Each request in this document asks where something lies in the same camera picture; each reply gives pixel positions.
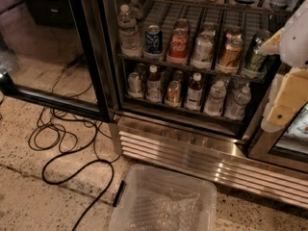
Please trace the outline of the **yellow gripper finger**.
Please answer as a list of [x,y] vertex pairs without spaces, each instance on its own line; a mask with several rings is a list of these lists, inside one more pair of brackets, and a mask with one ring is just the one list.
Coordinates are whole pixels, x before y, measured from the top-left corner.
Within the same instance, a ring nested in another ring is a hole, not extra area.
[[307,68],[292,67],[285,75],[276,74],[270,86],[261,128],[269,133],[285,128],[307,102]]
[[279,29],[271,38],[266,40],[259,47],[263,55],[281,55],[282,48],[280,47],[280,40],[283,36],[284,29]]

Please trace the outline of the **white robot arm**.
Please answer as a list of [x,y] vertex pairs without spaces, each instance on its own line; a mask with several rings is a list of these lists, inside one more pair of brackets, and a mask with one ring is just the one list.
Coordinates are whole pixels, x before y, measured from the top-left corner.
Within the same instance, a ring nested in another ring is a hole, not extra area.
[[273,83],[261,127],[275,133],[285,128],[308,102],[308,0],[305,0],[260,47],[266,55],[279,55],[291,70]]

